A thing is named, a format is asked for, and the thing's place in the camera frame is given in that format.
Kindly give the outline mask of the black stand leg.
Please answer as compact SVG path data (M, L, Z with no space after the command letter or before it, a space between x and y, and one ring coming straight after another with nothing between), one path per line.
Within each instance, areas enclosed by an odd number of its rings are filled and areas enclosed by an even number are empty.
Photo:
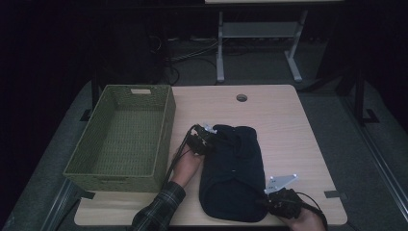
M90 81L90 87L91 87L91 108L86 109L82 116L81 116L81 121L89 121L96 104L99 100L99 84L98 84L98 77L97 74L94 73L91 81Z

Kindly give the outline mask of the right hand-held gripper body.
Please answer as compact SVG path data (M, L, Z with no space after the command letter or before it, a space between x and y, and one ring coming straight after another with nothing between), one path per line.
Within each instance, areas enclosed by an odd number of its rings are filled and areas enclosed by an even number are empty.
M272 215L287 219L299 217L302 200L294 190L287 189L297 178L296 174L269 177L264 193L265 205Z

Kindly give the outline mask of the person's left hand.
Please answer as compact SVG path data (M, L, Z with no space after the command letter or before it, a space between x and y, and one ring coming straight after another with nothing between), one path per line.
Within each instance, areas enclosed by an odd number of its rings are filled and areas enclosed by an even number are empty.
M204 157L196 155L189 147L185 147L182 154L173 169L171 181L185 188L198 171Z

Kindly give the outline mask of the black metal stand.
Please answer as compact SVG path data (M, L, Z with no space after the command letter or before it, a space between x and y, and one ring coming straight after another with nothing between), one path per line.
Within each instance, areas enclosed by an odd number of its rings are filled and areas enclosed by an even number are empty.
M379 119L372 109L366 109L365 76L361 68L347 66L341 74L341 81L336 88L339 96L353 96L351 112L358 124L365 126L368 123L378 123Z

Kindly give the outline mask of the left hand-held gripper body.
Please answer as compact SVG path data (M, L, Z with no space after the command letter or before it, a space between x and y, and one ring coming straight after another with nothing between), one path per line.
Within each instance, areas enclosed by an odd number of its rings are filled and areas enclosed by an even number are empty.
M194 154L207 155L215 148L214 139L216 134L217 130L208 124L203 126L194 124L188 132L186 144Z

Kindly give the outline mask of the green woven basket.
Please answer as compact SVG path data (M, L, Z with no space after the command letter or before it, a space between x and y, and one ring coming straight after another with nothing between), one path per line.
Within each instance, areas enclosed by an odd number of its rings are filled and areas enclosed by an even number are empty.
M157 193L176 111L168 85L108 85L64 170L86 191Z

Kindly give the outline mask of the dark navy garment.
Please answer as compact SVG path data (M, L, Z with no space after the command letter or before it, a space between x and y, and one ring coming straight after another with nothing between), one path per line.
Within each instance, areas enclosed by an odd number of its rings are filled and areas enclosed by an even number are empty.
M217 125L214 149L201 173L199 201L212 218L258 222L267 215L262 204L266 176L256 130Z

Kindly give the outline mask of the white metal desk frame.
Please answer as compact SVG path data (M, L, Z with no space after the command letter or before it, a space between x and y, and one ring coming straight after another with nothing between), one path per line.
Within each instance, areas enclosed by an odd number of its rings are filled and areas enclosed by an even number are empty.
M299 44L308 11L302 11L297 21L285 22L228 22L223 12L218 13L217 25L217 82L225 81L223 42L226 39L292 39L293 44L284 52L293 79L300 83L302 76L296 65L294 55Z

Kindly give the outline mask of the person's right hand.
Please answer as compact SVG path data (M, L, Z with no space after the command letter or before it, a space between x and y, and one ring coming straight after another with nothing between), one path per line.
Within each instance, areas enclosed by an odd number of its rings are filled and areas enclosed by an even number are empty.
M292 231L326 231L321 218L307 209L301 209L298 218L280 218Z

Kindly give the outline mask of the grey tape strip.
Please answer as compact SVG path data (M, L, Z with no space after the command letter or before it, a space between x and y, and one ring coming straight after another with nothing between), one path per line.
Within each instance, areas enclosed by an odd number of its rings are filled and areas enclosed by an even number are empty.
M338 191L325 191L324 195L326 198L339 198L341 200L347 200L348 196L346 193L338 192Z

